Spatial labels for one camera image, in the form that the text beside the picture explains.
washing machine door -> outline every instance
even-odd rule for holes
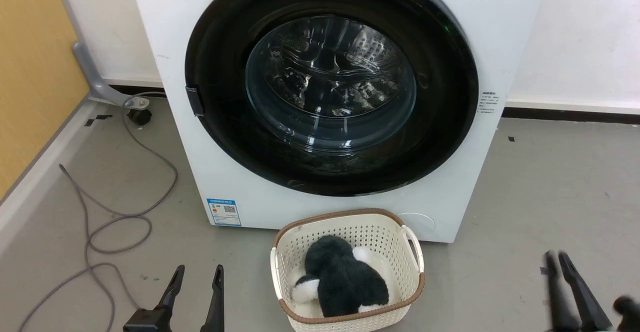
[[[421,179],[461,144],[478,102],[473,56],[439,0],[214,0],[185,77],[229,156],[327,196]]]

gray hose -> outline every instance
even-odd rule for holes
[[[64,281],[60,282],[60,284],[55,286],[55,288],[51,289],[51,291],[49,293],[47,293],[44,297],[42,297],[42,299],[29,311],[27,316],[24,318],[24,320],[20,324],[20,327],[18,328],[18,332],[23,332],[25,330],[25,327],[26,327],[27,323],[32,318],[32,316],[35,314],[35,312],[51,296],[53,296],[53,294],[55,294],[64,285],[66,285],[69,282],[75,280],[76,278],[80,277],[81,275],[84,275],[84,273],[89,273],[91,275],[91,277],[93,278],[93,281],[96,282],[96,284],[98,284],[98,286],[100,287],[100,289],[102,289],[102,291],[107,296],[107,298],[109,298],[109,302],[110,302],[110,305],[111,305],[111,315],[110,315],[110,318],[109,318],[109,325],[107,326],[107,329],[105,330],[105,332],[110,332],[110,330],[112,329],[112,325],[114,325],[114,316],[115,316],[116,305],[115,305],[115,301],[114,301],[114,296],[109,292],[109,289],[107,289],[105,284],[103,284],[103,282],[98,278],[98,276],[94,272],[94,269],[96,269],[96,268],[98,268],[100,266],[110,266],[110,267],[114,268],[114,270],[116,271],[116,273],[118,275],[118,279],[121,282],[122,287],[123,287],[123,289],[124,289],[124,291],[126,293],[126,296],[131,301],[131,304],[136,309],[140,308],[140,305],[138,305],[138,303],[131,296],[131,293],[130,293],[126,283],[124,282],[124,278],[122,277],[121,271],[118,269],[118,267],[113,263],[91,264],[89,262],[89,248],[91,250],[94,250],[95,252],[103,253],[105,255],[112,255],[112,254],[115,254],[115,253],[120,253],[120,252],[125,252],[125,251],[128,251],[128,250],[131,250],[132,248],[135,248],[135,247],[139,246],[141,243],[143,243],[144,241],[146,241],[147,238],[149,238],[149,236],[151,235],[152,224],[151,224],[151,220],[149,220],[149,218],[147,218],[145,215],[148,214],[149,212],[151,212],[153,209],[155,209],[155,207],[157,207],[160,203],[162,203],[165,200],[165,198],[167,198],[167,196],[169,196],[169,193],[171,193],[171,191],[173,191],[174,187],[176,186],[176,183],[178,182],[178,169],[176,168],[176,166],[174,166],[174,164],[171,163],[168,159],[166,159],[165,157],[161,156],[158,152],[155,152],[155,150],[147,147],[146,145],[144,145],[144,143],[140,142],[133,135],[133,133],[131,133],[131,130],[128,127],[127,121],[126,121],[126,114],[125,114],[126,109],[124,108],[124,106],[127,104],[128,101],[132,100],[134,97],[141,97],[141,96],[147,96],[147,95],[158,95],[158,94],[164,95],[164,93],[161,93],[161,92],[143,92],[143,93],[138,93],[138,94],[135,94],[135,95],[131,95],[131,97],[127,98],[122,103],[121,119],[122,119],[122,125],[124,125],[124,129],[126,130],[126,133],[128,133],[128,135],[131,136],[133,141],[135,141],[135,143],[137,143],[140,147],[144,148],[145,150],[147,150],[148,152],[150,152],[151,154],[153,154],[157,158],[161,159],[173,171],[173,181],[171,182],[171,185],[166,190],[166,192],[162,195],[162,197],[160,197],[158,200],[156,200],[156,202],[154,202],[147,209],[144,209],[143,211],[140,211],[140,212],[137,212],[137,213],[123,213],[123,212],[119,212],[119,211],[114,211],[113,209],[105,206],[103,203],[98,201],[96,198],[94,198],[92,195],[90,195],[87,191],[85,191],[84,188],[82,188],[82,186],[80,186],[73,179],[73,177],[71,177],[69,172],[67,172],[66,168],[62,164],[58,165],[60,170],[62,170],[62,174],[64,174],[67,177],[67,179],[69,180],[69,182],[71,182],[71,184],[73,185],[73,188],[75,189],[75,194],[78,197],[78,200],[80,200],[80,205],[82,206],[82,213],[84,215],[84,234],[86,236],[86,240],[85,240],[85,243],[84,243],[84,265],[85,265],[85,268],[80,270],[80,271],[78,271],[78,272],[76,272],[76,273],[74,273],[73,275],[69,276],[69,278],[65,279]],[[110,220],[109,222],[104,223],[100,227],[98,227],[98,228],[94,229],[93,231],[91,231],[89,229],[89,211],[87,210],[87,204],[86,204],[85,199],[83,198],[83,196],[87,197],[89,200],[94,202],[96,205],[100,206],[105,211],[108,211],[108,212],[110,212],[110,213],[112,213],[114,215],[117,215],[118,217]],[[138,220],[143,220],[148,225],[148,229],[146,230],[146,234],[144,234],[144,236],[142,238],[140,238],[140,240],[138,240],[137,242],[132,243],[132,244],[130,244],[128,246],[125,246],[125,247],[122,247],[122,248],[117,248],[117,249],[104,249],[104,248],[96,247],[94,245],[93,238],[94,238],[94,236],[96,236],[96,234],[98,234],[99,232],[103,231],[105,228],[109,227],[110,225],[113,225],[116,222],[132,219],[132,218],[135,218],[135,219],[138,219]]]

yellow wooden board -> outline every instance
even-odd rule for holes
[[[0,198],[89,88],[62,0],[0,0]]]

washing machine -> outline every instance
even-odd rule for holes
[[[454,241],[541,0],[136,0],[212,225]]]

black baseboard strip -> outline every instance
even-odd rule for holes
[[[527,120],[603,122],[622,123],[624,125],[640,125],[640,115],[587,111],[564,111],[560,109],[506,107],[502,112],[502,117],[524,118]]]

